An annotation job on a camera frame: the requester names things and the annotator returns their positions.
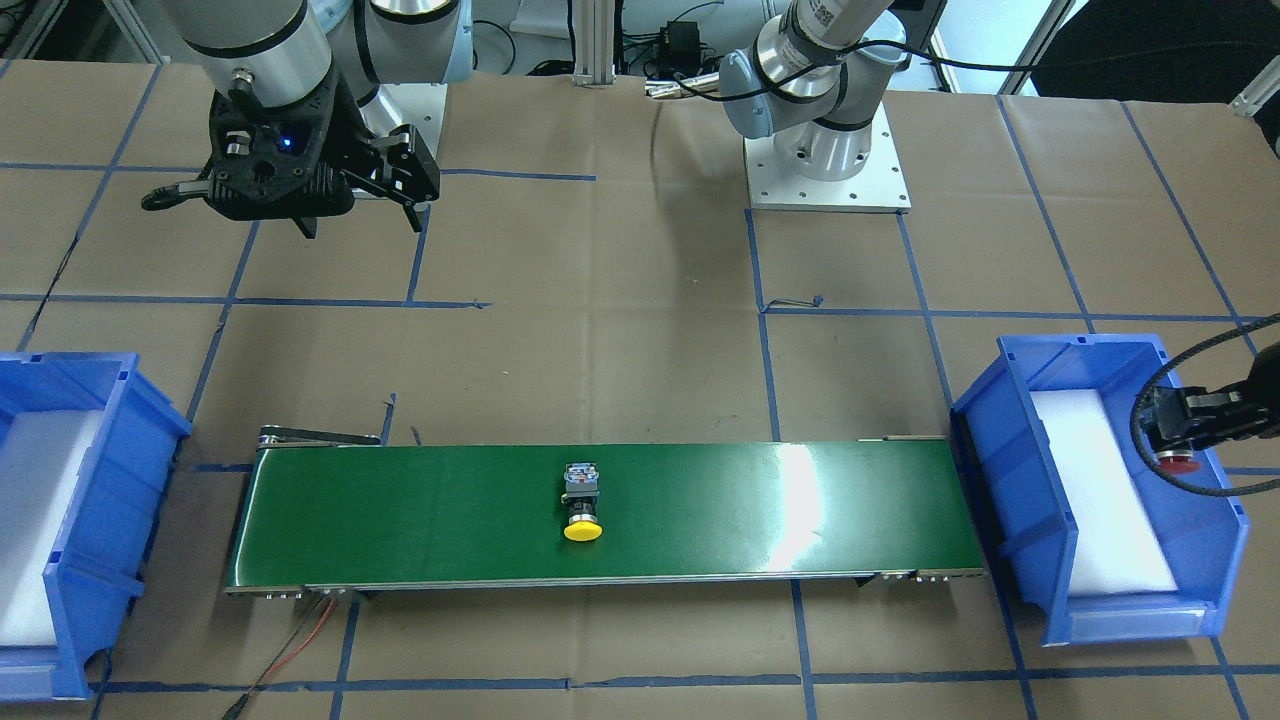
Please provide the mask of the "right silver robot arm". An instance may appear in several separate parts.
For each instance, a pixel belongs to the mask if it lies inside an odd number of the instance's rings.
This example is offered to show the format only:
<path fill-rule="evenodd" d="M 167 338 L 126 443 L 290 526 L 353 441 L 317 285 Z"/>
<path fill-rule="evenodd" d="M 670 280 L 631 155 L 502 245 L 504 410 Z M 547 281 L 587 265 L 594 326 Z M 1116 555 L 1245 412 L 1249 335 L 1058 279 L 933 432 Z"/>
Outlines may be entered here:
<path fill-rule="evenodd" d="M 146 211 L 198 200 L 234 222 L 292 222 L 306 238 L 357 193 L 422 229 L 442 173 L 393 85 L 472 72 L 467 1 L 165 1 L 214 86 L 210 154 L 193 178 L 155 188 Z"/>

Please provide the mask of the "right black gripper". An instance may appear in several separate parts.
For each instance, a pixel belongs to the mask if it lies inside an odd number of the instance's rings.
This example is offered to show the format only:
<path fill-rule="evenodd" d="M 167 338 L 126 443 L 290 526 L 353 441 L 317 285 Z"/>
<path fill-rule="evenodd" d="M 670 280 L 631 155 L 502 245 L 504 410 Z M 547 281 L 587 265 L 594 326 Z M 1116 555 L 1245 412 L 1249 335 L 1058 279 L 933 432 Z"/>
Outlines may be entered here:
<path fill-rule="evenodd" d="M 306 240 L 321 218 L 339 217 L 364 191 L 394 202 L 415 234 L 425 202 L 442 193 L 440 169 L 411 124 L 387 137 L 366 127 L 343 79 L 324 79 L 302 99 L 266 108 L 246 81 L 212 95 L 210 155 L 193 178 L 151 190 L 145 211 L 201 200 L 234 222 L 289 220 Z"/>

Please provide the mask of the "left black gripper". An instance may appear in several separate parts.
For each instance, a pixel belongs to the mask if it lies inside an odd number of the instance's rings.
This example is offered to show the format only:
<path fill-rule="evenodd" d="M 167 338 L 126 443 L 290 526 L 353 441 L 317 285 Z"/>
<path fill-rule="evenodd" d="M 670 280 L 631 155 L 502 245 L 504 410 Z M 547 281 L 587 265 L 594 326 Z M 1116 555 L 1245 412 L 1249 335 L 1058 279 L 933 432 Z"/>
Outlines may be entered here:
<path fill-rule="evenodd" d="M 1279 347 L 1258 354 L 1244 380 L 1206 389 L 1184 388 L 1184 441 L 1275 439 L 1279 434 Z"/>

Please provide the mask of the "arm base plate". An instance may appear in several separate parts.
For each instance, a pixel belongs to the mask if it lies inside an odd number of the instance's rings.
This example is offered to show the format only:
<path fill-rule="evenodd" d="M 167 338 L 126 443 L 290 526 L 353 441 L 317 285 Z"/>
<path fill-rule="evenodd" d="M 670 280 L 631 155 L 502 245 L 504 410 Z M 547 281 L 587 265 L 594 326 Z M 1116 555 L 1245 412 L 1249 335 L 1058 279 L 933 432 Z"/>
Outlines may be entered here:
<path fill-rule="evenodd" d="M 397 127 L 412 124 L 431 155 L 438 156 L 448 90 L 448 85 L 436 83 L 381 85 L 360 106 L 360 113 L 375 137 L 387 137 Z"/>
<path fill-rule="evenodd" d="M 742 145 L 754 209 L 902 214 L 913 208 L 883 104 L 860 129 L 810 122 Z"/>

